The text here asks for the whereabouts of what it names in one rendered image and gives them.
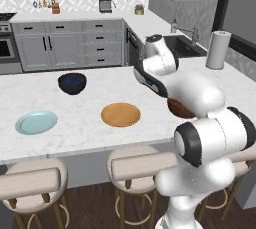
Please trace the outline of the dark blue bowl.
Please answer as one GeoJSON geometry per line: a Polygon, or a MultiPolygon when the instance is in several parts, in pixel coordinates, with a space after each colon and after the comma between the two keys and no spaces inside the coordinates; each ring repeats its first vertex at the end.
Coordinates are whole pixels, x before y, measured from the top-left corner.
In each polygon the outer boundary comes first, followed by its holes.
{"type": "Polygon", "coordinates": [[[81,73],[66,73],[58,78],[59,88],[66,94],[77,95],[84,90],[87,78],[81,73]]]}

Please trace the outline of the orange plate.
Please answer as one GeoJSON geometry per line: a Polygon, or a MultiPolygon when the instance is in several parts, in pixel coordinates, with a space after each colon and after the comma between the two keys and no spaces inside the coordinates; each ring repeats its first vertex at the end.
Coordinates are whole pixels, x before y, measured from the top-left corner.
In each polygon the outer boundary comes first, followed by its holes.
{"type": "Polygon", "coordinates": [[[113,127],[128,127],[140,119],[140,110],[129,103],[112,103],[103,108],[101,119],[113,127]]]}

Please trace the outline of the black dishwasher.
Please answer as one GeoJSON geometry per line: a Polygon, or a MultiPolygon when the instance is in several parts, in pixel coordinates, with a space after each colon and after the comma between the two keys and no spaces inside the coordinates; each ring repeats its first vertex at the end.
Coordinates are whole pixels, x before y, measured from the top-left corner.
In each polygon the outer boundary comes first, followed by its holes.
{"type": "Polygon", "coordinates": [[[127,66],[134,66],[143,59],[144,44],[130,28],[125,29],[125,62],[127,66]]]}

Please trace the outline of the beige stool with wooden legs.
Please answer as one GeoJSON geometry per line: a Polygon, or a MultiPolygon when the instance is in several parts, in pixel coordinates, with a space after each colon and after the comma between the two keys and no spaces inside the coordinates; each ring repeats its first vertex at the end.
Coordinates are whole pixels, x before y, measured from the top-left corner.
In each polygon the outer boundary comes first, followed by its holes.
{"type": "Polygon", "coordinates": [[[227,193],[227,190],[224,189],[225,200],[219,206],[208,206],[208,198],[205,198],[200,202],[200,209],[196,215],[196,219],[201,221],[204,211],[206,209],[218,210],[223,209],[221,214],[221,220],[224,220],[230,206],[235,198],[235,193],[238,187],[240,186],[243,176],[250,170],[252,164],[256,160],[256,142],[248,149],[244,151],[237,152],[235,154],[229,155],[228,158],[233,162],[235,167],[235,179],[234,184],[230,193],[227,193]]]}
{"type": "Polygon", "coordinates": [[[158,192],[155,175],[158,171],[176,164],[173,152],[159,152],[151,146],[118,149],[110,153],[107,160],[109,180],[115,187],[115,212],[120,220],[120,229],[125,225],[139,226],[149,221],[154,228],[158,192]],[[148,200],[150,213],[144,220],[131,222],[125,219],[125,195],[142,197],[142,207],[148,200]]]}
{"type": "Polygon", "coordinates": [[[59,229],[67,229],[67,184],[68,169],[59,158],[17,163],[0,176],[0,201],[13,212],[19,229],[30,229],[32,220],[42,229],[39,213],[50,207],[59,229]]]}

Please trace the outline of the dark sink basin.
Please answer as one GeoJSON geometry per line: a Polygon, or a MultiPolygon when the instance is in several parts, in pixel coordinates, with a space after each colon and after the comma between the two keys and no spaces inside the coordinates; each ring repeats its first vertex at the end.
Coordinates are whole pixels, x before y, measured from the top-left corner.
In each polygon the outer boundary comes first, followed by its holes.
{"type": "Polygon", "coordinates": [[[193,46],[184,35],[164,36],[167,47],[176,58],[204,57],[207,51],[198,45],[193,46]]]}

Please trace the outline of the grey cupboard run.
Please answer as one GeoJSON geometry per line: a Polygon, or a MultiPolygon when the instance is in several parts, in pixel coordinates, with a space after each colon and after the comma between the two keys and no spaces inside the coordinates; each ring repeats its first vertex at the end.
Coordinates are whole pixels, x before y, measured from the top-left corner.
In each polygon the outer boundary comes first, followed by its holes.
{"type": "Polygon", "coordinates": [[[15,22],[25,71],[115,66],[122,63],[122,21],[15,22]]]}

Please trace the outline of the light blue plate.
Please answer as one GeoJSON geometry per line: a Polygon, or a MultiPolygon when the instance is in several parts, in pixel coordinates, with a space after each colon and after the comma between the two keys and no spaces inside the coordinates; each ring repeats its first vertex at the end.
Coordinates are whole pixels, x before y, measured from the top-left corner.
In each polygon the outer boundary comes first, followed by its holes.
{"type": "Polygon", "coordinates": [[[33,111],[20,117],[15,129],[23,135],[37,135],[52,129],[57,121],[57,115],[51,111],[33,111]]]}

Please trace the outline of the silver coffee machine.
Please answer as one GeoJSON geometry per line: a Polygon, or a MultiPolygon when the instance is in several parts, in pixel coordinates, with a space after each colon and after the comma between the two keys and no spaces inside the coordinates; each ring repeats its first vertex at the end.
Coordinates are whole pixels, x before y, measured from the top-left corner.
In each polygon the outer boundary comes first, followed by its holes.
{"type": "Polygon", "coordinates": [[[111,13],[114,5],[115,3],[112,0],[99,0],[99,11],[101,13],[111,13]]]}

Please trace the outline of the white paper towel roll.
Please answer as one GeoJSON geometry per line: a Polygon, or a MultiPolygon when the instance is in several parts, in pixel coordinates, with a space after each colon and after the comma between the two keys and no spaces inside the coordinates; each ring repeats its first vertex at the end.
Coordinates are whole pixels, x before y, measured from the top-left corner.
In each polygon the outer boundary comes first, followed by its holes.
{"type": "Polygon", "coordinates": [[[227,31],[214,31],[211,34],[209,49],[206,57],[206,66],[212,70],[222,70],[231,39],[227,31]]]}

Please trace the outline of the silver oven with hob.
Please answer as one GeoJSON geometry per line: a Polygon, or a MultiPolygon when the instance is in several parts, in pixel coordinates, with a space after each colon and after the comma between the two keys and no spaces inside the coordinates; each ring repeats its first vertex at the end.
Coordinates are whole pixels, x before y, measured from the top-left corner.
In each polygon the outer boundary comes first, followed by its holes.
{"type": "Polygon", "coordinates": [[[10,20],[15,13],[0,12],[0,75],[19,74],[22,72],[10,20]]]}

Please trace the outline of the large black framed window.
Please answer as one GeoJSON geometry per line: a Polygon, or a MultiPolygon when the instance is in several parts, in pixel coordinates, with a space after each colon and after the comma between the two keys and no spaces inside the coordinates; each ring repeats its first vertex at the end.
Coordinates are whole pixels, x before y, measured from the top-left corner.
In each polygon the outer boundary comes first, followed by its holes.
{"type": "Polygon", "coordinates": [[[230,32],[229,47],[256,62],[256,0],[218,0],[212,30],[230,32]]]}

